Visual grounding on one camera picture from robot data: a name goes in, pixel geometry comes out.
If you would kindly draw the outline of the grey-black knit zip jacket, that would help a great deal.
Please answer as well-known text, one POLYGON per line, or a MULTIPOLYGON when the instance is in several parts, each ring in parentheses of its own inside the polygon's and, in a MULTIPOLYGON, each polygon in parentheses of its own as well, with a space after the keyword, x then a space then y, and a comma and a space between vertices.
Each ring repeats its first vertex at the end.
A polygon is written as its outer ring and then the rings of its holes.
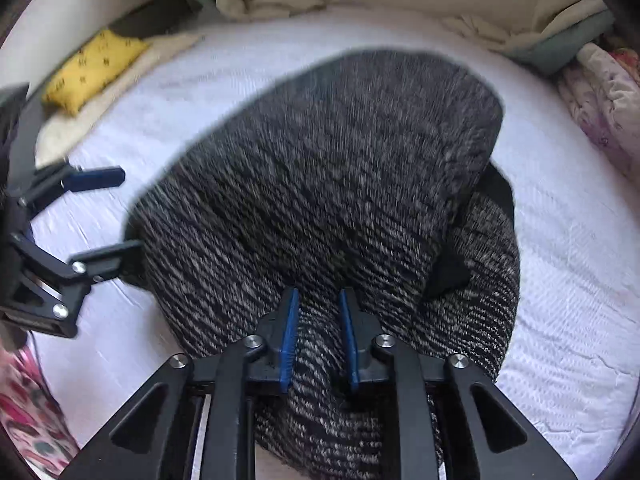
POLYGON ((257 403, 256 437, 308 477, 387 474, 382 405, 343 382, 341 289, 417 352, 498 375, 520 294, 512 192, 490 161, 502 118, 446 58, 352 52, 250 101, 130 208, 130 283, 190 356, 224 351, 299 288, 292 382, 257 403))

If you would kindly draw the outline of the cream blanket at bedside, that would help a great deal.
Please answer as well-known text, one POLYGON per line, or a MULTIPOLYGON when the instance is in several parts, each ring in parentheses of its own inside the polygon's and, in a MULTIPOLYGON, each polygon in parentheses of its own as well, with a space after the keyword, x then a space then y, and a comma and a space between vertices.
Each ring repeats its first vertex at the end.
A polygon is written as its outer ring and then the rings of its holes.
POLYGON ((35 147, 36 167, 42 168, 66 158, 75 146, 88 136, 102 116, 140 79, 158 66, 193 48, 202 39, 201 35, 183 32, 145 40, 151 44, 151 47, 102 92, 92 98, 77 116, 67 115, 60 108, 42 103, 52 107, 54 112, 38 132, 35 147))

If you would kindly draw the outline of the white quilted bed cover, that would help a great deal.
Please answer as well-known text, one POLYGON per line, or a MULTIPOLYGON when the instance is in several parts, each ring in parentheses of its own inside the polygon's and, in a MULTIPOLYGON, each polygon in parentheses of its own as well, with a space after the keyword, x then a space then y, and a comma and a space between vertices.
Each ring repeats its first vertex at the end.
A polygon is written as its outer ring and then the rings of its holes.
POLYGON ((573 122, 550 84, 424 15, 354 6, 198 29, 146 75, 70 161, 118 165, 119 188, 68 194, 34 221, 58 258, 116 243, 130 203, 183 148, 256 93, 365 48, 429 50, 486 79, 504 105, 492 158, 512 185, 518 319, 498 384, 577 477, 593 479, 629 425, 639 381, 639 195, 573 122))

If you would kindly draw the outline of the yellow patterned pillow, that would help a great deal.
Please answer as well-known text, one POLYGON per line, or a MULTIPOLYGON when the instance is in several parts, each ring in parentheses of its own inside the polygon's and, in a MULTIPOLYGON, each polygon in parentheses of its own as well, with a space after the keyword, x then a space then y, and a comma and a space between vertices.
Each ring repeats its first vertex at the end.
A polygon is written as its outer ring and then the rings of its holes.
POLYGON ((149 47, 145 40, 119 36, 108 28, 100 30, 51 77, 43 91, 43 104, 77 116, 149 47))

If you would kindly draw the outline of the pink floral fabric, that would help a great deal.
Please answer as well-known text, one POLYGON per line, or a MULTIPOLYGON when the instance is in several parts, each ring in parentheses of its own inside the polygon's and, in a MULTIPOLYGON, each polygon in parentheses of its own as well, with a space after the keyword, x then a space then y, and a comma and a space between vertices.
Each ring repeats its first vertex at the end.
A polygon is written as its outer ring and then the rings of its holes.
POLYGON ((1 348, 1 428, 40 478, 57 479, 79 452, 34 352, 1 348))

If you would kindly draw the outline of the floral purple quilt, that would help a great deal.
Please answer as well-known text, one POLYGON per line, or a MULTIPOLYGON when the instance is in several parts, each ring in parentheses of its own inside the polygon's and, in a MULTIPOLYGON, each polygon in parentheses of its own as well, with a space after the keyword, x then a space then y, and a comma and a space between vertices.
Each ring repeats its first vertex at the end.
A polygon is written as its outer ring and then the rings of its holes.
POLYGON ((556 80, 570 116, 633 184, 639 183, 639 55, 590 42, 556 80))

